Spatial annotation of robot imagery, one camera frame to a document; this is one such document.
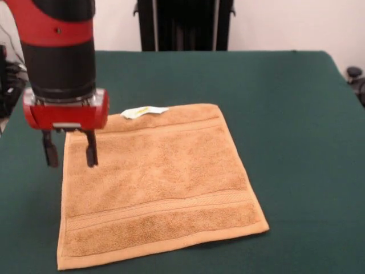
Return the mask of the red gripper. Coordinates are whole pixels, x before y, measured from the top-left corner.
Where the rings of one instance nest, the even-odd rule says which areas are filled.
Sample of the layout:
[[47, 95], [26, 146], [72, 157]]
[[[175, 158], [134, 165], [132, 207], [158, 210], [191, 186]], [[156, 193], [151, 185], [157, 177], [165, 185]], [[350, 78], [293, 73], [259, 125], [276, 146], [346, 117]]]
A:
[[37, 101], [31, 88], [26, 88], [22, 97], [25, 118], [31, 128], [42, 131], [42, 143], [49, 167], [59, 166], [58, 153], [52, 142], [51, 131], [59, 128], [86, 130], [87, 165], [98, 165], [95, 131], [105, 127], [110, 107], [107, 90], [98, 88], [84, 101], [73, 103], [43, 103]]

